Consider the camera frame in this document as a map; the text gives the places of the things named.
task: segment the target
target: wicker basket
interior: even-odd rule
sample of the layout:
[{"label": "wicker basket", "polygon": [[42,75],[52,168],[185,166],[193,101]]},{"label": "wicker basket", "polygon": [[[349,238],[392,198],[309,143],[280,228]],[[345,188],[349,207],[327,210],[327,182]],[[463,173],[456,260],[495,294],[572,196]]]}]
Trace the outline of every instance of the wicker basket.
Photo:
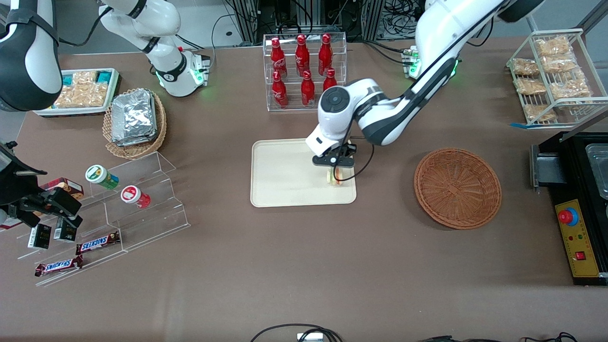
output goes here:
[{"label": "wicker basket", "polygon": [[455,229],[479,228],[498,213],[502,190],[483,159],[458,148],[425,156],[416,168],[418,202],[435,221]]},{"label": "wicker basket", "polygon": [[[130,94],[136,89],[131,89],[124,94]],[[151,142],[144,142],[143,144],[137,144],[126,147],[116,146],[112,142],[112,106],[106,110],[103,116],[103,137],[109,141],[106,144],[108,151],[112,152],[113,155],[126,159],[137,159],[145,155],[149,155],[152,152],[157,151],[163,141],[165,141],[165,135],[167,134],[167,115],[165,114],[165,107],[162,106],[161,100],[158,95],[154,94],[154,105],[156,109],[156,125],[158,127],[158,137],[156,140]]]}]

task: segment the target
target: black box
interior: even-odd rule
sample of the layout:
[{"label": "black box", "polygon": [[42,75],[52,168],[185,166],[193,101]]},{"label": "black box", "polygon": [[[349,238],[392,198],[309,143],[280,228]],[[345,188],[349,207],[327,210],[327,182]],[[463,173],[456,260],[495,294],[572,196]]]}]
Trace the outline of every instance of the black box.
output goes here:
[{"label": "black box", "polygon": [[38,224],[32,228],[30,233],[30,241],[27,243],[28,248],[35,250],[48,250],[50,242],[50,231],[49,226]]},{"label": "black box", "polygon": [[54,240],[74,242],[76,240],[76,228],[69,225],[64,219],[59,219],[55,228]]}]

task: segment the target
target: black machine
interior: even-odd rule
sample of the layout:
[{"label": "black machine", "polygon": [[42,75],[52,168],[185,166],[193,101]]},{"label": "black machine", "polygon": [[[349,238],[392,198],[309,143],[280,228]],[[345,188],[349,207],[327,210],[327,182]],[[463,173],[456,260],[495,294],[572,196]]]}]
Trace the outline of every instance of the black machine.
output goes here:
[{"label": "black machine", "polygon": [[559,167],[540,185],[549,188],[574,284],[607,286],[608,133],[561,141],[564,134],[538,146],[538,157],[555,158]]},{"label": "black machine", "polygon": [[82,218],[78,216],[80,202],[65,190],[54,187],[44,190],[38,186],[38,175],[45,171],[25,165],[14,154],[17,143],[0,142],[0,210],[9,217],[17,218],[30,227],[40,218],[35,211],[58,217],[57,225],[68,224],[78,228]]}]

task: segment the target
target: brown table surface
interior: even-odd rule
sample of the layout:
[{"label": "brown table surface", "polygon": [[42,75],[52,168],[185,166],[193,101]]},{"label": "brown table surface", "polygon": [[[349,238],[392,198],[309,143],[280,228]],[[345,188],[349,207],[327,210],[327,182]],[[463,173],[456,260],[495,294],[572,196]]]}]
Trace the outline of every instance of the brown table surface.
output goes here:
[{"label": "brown table surface", "polygon": [[[392,145],[377,148],[349,205],[258,209],[249,201],[251,147],[304,138],[316,114],[266,111],[259,48],[220,49],[210,85],[186,98],[163,92],[144,54],[66,55],[64,69],[116,68],[120,89],[156,91],[168,113],[161,153],[192,227],[47,288],[16,260],[20,226],[0,234],[0,340],[249,341],[265,327],[314,323],[352,342],[516,341],[557,335],[606,341],[605,288],[572,286],[546,190],[530,188],[528,148],[555,131],[510,127],[523,114],[503,66],[523,38],[466,46],[458,74]],[[394,46],[409,46],[399,42]],[[401,67],[349,45],[348,78],[373,77],[388,96],[409,85]],[[29,113],[17,153],[45,182],[84,183],[105,149],[102,118]],[[460,147],[496,171],[502,207],[488,225],[452,231],[431,220],[413,174],[432,150]],[[361,146],[359,162],[370,149]],[[260,341],[294,341],[302,329]]]}]

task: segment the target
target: red switch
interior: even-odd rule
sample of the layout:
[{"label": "red switch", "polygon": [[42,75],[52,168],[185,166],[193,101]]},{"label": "red switch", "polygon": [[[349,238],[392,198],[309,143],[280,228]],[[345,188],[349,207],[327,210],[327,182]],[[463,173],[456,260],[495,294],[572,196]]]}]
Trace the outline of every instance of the red switch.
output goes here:
[{"label": "red switch", "polygon": [[567,225],[574,220],[574,215],[568,210],[562,210],[558,214],[558,219],[561,223]]}]

